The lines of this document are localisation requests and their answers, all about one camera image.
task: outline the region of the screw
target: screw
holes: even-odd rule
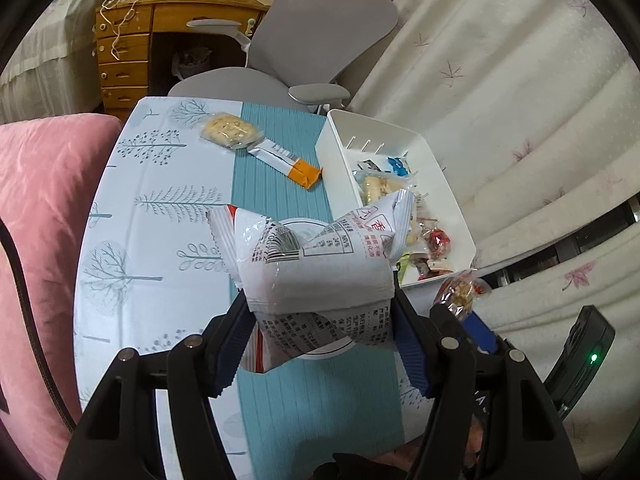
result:
[[[118,359],[121,361],[128,361],[136,354],[133,348],[123,348],[118,352]]]
[[[521,363],[524,361],[524,359],[526,359],[523,352],[521,350],[518,350],[517,348],[514,348],[513,350],[509,350],[509,357],[513,361],[516,361],[517,363]]]
[[[200,346],[202,344],[202,336],[199,334],[193,334],[187,337],[184,340],[184,344],[188,346],[188,348],[195,348],[196,346]]]
[[[453,339],[452,337],[443,337],[440,340],[440,344],[444,346],[447,350],[455,350],[460,346],[457,339]]]

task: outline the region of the tablecloth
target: tablecloth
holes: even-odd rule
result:
[[[221,100],[138,103],[104,170],[82,243],[74,349],[83,405],[120,348],[171,348],[228,309],[235,289],[204,219],[212,205],[331,220],[321,182],[306,191],[246,153],[201,139],[200,121],[218,111],[242,116],[317,164],[323,117]],[[167,478],[179,479],[166,393],[157,400]],[[388,451],[421,432],[428,404],[397,355],[359,346],[264,375],[241,370],[211,401],[242,480],[303,479],[332,452]]]

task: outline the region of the white storage bin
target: white storage bin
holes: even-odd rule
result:
[[[358,169],[358,162],[369,159],[381,166],[388,156],[404,156],[430,215],[438,219],[438,226],[451,238],[451,252],[447,256],[451,269],[459,272],[470,267],[476,246],[447,179],[423,137],[370,117],[331,110],[316,142],[316,154],[334,219],[362,207],[352,173]],[[417,269],[411,267],[402,286],[443,279],[439,276],[418,282]]]

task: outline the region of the office chair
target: office chair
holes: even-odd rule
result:
[[[349,92],[332,84],[352,61],[396,26],[390,0],[275,0],[252,40],[240,23],[193,20],[199,32],[234,38],[247,52],[242,67],[226,67],[179,82],[170,96],[266,104],[305,112],[340,105]]]

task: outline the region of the pink fabric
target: pink fabric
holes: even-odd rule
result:
[[[38,333],[72,415],[80,416],[73,354],[76,268],[100,176],[122,125],[79,114],[0,126],[0,216],[24,268]],[[45,480],[60,468],[69,432],[40,377],[14,280],[0,251],[0,419]]]

